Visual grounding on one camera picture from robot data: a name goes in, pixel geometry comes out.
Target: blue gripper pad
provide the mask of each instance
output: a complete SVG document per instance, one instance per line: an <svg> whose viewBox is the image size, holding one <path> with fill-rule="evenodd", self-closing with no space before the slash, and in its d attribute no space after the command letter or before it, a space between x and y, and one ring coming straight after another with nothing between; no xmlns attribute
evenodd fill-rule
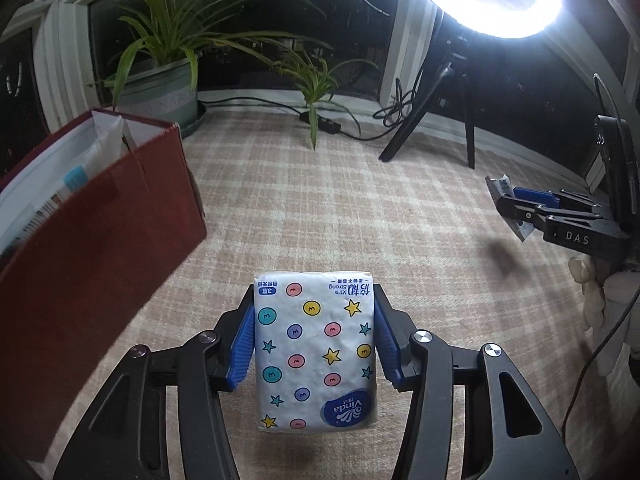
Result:
<svg viewBox="0 0 640 480"><path fill-rule="evenodd" d="M538 204L546 205L554 209L560 209L560 200L553 193L528 189L526 187L514 187L513 194L520 200L529 200Z"/></svg>
<svg viewBox="0 0 640 480"><path fill-rule="evenodd" d="M244 313L244 317L231 343L229 352L229 370L226 376L229 387L235 390L246 377L251 356L254 354L254 306Z"/></svg>
<svg viewBox="0 0 640 480"><path fill-rule="evenodd" d="M374 341L382 371L385 373L386 380L398 390L402 387L404 380L400 347L391 333L389 323L376 297L373 300L373 327Z"/></svg>

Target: carpet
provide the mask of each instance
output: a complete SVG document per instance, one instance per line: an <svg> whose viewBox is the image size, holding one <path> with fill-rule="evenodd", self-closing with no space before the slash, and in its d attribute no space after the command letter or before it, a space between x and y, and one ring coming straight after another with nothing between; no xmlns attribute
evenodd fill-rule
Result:
<svg viewBox="0 0 640 480"><path fill-rule="evenodd" d="M364 126L364 136L379 132ZM319 134L314 151L295 116L210 110L184 141L200 186L207 239L158 289L104 356L66 415L46 461L50 478L69 437L127 349L182 344L235 308L264 270L366 270L392 305L419 328L457 346L500 344L557 427L590 353L580 330L580 286L569 250L525 243L494 208L484 177L507 173L514 185L567 187L495 153L478 150L466 166L463 144L414 134L396 158L378 155L386 139L356 142ZM587 374L568 427L568 447L583 477L611 450L639 402L625 363L608 379ZM378 366L378 424L354 433L290 435L257 431L254 367L221 394L243 479L390 478L410 394L398 394ZM173 479L183 478L175 389L168 404ZM456 390L450 478L460 477L463 400Z"/></svg>

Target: spider plant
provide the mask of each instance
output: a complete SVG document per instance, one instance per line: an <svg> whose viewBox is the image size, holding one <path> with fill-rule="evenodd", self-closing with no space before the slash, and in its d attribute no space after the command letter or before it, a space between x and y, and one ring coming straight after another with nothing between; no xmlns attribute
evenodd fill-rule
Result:
<svg viewBox="0 0 640 480"><path fill-rule="evenodd" d="M360 124L349 111L346 106L332 101L335 91L340 86L339 81L335 78L335 71L349 63L366 63L376 69L378 66L368 59L348 59L338 63L329 69L326 61L322 57L312 59L305 50L297 52L278 42L279 46L285 51L282 60L274 63L274 69L283 75L292 77L295 85L300 89L305 99L306 107L309 110L309 126L311 127L311 145L316 148L318 140L318 110L319 104L330 105L341 111L347 112L358 125L360 132Z"/></svg>
<svg viewBox="0 0 640 480"><path fill-rule="evenodd" d="M121 6L127 15L119 20L132 27L136 38L121 54L118 68L109 86L113 86L113 106L122 92L136 54L151 57L155 66L163 66L187 59L191 67L191 89L198 83L198 54L206 48L227 46L256 57L267 65L273 62L247 44L259 43L265 38L300 38L289 32L254 30L216 32L220 23L239 14L241 7L252 0L143 0L148 12ZM318 10L308 0L298 0Z"/></svg>

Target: blue label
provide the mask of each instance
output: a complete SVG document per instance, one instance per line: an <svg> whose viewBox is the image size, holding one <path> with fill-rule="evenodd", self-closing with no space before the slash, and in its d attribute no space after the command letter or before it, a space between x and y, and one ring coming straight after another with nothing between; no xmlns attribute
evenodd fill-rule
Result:
<svg viewBox="0 0 640 480"><path fill-rule="evenodd" d="M367 390L353 390L322 407L322 420L334 428L347 428L365 420L371 413L371 395Z"/></svg>
<svg viewBox="0 0 640 480"><path fill-rule="evenodd" d="M86 176L82 166L76 166L62 178L62 182L69 191L75 191L89 182L89 177Z"/></svg>

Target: red folder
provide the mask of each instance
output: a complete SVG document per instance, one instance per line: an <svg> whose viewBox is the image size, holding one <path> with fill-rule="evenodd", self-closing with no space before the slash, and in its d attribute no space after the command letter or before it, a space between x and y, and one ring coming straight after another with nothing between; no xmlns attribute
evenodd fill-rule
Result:
<svg viewBox="0 0 640 480"><path fill-rule="evenodd" d="M63 202L0 272L0 431L29 460L44 459L100 359L206 236L177 124L120 115L156 132ZM49 136L0 192L91 120Z"/></svg>

